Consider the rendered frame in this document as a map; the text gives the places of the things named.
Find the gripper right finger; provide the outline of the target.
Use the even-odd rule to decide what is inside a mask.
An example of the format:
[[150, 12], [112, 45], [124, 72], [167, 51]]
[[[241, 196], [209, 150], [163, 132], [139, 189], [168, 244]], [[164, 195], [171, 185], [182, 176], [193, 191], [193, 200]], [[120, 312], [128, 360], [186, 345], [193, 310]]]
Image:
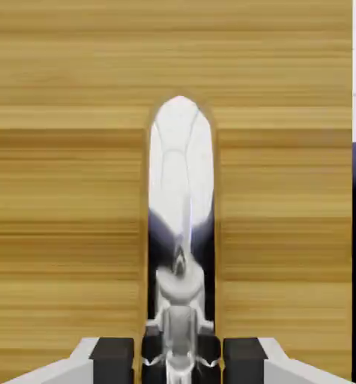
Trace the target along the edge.
[[273, 337], [223, 340], [223, 384], [356, 384], [289, 358]]

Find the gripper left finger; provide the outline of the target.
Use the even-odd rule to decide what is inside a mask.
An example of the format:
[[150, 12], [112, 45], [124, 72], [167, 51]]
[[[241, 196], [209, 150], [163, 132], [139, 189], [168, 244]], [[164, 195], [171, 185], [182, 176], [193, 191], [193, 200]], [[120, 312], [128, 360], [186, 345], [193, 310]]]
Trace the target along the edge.
[[131, 337], [84, 337], [67, 358], [2, 384], [134, 384]]

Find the curved shiny metal handle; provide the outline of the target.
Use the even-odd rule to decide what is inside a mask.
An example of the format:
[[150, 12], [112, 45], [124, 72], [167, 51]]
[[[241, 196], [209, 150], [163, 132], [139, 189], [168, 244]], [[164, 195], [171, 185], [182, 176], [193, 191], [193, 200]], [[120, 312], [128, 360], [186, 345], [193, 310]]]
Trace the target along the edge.
[[147, 176], [141, 383], [221, 384], [212, 129], [186, 95], [169, 97], [152, 118]]

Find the light wood cabinet door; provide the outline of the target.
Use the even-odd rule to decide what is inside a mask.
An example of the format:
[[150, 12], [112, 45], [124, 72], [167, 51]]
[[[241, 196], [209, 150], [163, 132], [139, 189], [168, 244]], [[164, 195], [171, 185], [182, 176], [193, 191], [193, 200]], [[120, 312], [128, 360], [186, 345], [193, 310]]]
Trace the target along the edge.
[[352, 0], [0, 0], [0, 384], [141, 340], [175, 95], [213, 130], [218, 335], [352, 375]]

